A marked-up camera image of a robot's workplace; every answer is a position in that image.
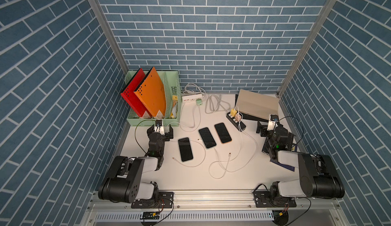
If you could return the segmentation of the black phone green case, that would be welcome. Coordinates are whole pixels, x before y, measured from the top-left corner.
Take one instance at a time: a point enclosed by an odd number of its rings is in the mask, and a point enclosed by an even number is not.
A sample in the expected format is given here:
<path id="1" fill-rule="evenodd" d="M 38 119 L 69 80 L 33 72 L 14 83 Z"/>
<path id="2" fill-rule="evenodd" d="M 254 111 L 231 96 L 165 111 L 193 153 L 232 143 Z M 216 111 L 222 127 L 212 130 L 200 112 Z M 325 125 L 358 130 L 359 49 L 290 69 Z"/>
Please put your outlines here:
<path id="1" fill-rule="evenodd" d="M 207 127 L 201 128 L 198 130 L 198 132 L 206 149 L 210 149 L 216 146 L 216 141 L 213 135 L 211 134 L 209 128 Z"/>
<path id="2" fill-rule="evenodd" d="M 182 162 L 193 160 L 193 153 L 191 149 L 190 139 L 181 138 L 178 140 L 180 156 Z"/>

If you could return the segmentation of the black phone pink case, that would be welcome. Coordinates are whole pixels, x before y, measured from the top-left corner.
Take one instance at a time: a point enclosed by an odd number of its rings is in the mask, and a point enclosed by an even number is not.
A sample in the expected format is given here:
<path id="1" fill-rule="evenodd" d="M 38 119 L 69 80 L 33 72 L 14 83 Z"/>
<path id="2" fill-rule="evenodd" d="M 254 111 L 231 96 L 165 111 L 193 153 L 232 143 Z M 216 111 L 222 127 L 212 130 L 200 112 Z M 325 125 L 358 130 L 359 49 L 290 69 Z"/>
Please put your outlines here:
<path id="1" fill-rule="evenodd" d="M 226 144 L 232 141 L 232 138 L 224 123 L 218 123 L 214 127 L 222 144 Z"/>

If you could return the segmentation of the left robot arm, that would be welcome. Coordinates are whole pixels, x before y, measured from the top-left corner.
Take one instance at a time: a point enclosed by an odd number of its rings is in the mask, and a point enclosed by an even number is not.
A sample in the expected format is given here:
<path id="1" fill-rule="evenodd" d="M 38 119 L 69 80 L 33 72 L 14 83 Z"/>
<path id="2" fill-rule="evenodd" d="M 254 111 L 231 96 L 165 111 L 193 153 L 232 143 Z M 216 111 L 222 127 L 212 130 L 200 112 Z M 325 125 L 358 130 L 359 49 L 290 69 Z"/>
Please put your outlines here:
<path id="1" fill-rule="evenodd" d="M 131 204 L 132 209 L 173 208 L 174 193 L 163 192 L 156 182 L 142 182 L 142 175 L 158 171 L 164 161 L 165 143 L 174 138 L 157 120 L 147 130 L 149 148 L 143 157 L 116 156 L 98 190 L 101 200 Z"/>

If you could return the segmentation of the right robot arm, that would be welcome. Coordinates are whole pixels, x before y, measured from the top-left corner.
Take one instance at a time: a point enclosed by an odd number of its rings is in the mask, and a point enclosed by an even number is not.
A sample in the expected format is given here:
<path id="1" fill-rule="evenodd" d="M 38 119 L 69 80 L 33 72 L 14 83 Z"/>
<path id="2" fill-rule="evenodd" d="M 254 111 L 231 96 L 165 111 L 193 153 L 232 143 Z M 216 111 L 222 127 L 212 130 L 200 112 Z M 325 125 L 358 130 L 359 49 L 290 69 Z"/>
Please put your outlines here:
<path id="1" fill-rule="evenodd" d="M 258 208 L 296 207 L 295 198 L 340 199 L 345 188 L 332 158 L 294 150 L 294 134 L 279 122 L 257 126 L 256 132 L 265 138 L 265 151 L 273 164 L 297 171 L 299 177 L 290 181 L 275 181 L 269 188 L 255 188 L 253 196 Z"/>

